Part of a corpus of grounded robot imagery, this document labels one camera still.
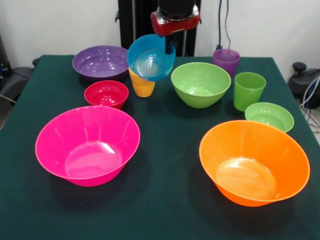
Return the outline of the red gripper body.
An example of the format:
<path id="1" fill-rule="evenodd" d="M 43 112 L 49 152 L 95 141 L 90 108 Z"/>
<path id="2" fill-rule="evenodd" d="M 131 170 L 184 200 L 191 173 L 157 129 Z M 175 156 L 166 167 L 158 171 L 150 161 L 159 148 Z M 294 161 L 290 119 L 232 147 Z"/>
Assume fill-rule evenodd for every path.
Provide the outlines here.
<path id="1" fill-rule="evenodd" d="M 185 20 L 172 21 L 163 18 L 159 14 L 151 14 L 151 25 L 155 34 L 160 37 L 170 36 L 180 31 L 188 31 L 197 27 L 200 16 L 193 16 Z"/>

